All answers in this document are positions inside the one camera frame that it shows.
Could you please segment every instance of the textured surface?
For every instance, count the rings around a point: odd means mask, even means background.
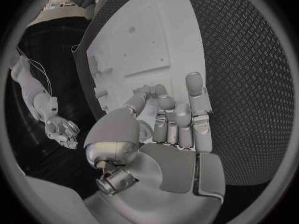
[[[213,151],[226,183],[268,181],[283,158],[294,116],[284,52],[248,1],[190,1],[204,46]]]

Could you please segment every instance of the white panel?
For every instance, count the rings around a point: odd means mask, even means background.
[[[99,98],[108,112],[143,85],[164,84],[178,103],[188,103],[190,72],[200,72],[205,86],[203,45],[189,0],[130,0],[101,29],[87,56],[95,56],[102,72],[94,80],[98,91],[108,91]],[[153,126],[155,112],[150,100],[139,119]]]

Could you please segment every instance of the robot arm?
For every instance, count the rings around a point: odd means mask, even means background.
[[[75,149],[79,128],[72,121],[58,116],[57,97],[50,96],[41,82],[31,75],[28,58],[16,54],[14,60],[17,62],[11,68],[11,77],[20,84],[23,100],[32,116],[45,123],[48,138]]]

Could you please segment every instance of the cable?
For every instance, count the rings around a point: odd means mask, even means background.
[[[50,96],[52,96],[52,84],[51,84],[51,81],[50,81],[50,79],[49,79],[49,77],[48,77],[48,75],[47,75],[47,73],[46,73],[46,70],[45,70],[45,68],[43,67],[43,65],[40,64],[39,62],[35,61],[35,60],[29,59],[29,58],[26,56],[26,54],[25,54],[25,53],[24,53],[18,46],[16,47],[16,49],[18,50],[18,52],[19,52],[21,55],[25,56],[25,57],[28,59],[29,63],[30,63],[35,69],[39,70],[39,71],[46,77],[46,80],[47,80],[47,86],[48,86],[48,92],[49,92]]]

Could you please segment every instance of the hand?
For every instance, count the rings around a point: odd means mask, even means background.
[[[48,138],[54,139],[60,145],[70,149],[77,148],[76,137],[79,132],[79,128],[72,121],[67,121],[59,116],[54,116],[45,125],[45,133]]]

